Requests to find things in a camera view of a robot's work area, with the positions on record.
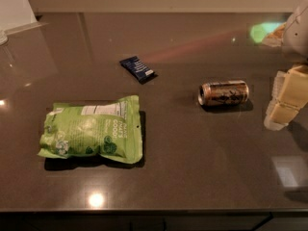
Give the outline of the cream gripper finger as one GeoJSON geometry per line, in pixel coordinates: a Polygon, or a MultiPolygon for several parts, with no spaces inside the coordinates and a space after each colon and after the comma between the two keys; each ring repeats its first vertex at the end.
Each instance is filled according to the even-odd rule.
{"type": "Polygon", "coordinates": [[[278,71],[273,81],[271,101],[267,107],[266,117],[264,119],[265,127],[271,131],[280,131],[288,125],[287,122],[283,121],[283,115],[286,109],[280,105],[278,100],[278,95],[285,81],[285,75],[285,72],[278,71]]]}
{"type": "Polygon", "coordinates": [[[286,109],[283,121],[289,124],[308,103],[308,65],[294,64],[285,73],[285,81],[278,100],[286,109]]]}

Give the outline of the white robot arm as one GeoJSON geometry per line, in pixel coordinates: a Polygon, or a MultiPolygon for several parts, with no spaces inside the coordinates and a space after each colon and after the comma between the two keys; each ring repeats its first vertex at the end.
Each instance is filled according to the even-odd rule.
{"type": "Polygon", "coordinates": [[[293,66],[278,71],[264,125],[271,131],[288,126],[308,103],[308,0],[303,0],[287,21],[267,34],[262,43],[280,47],[293,66]]]}

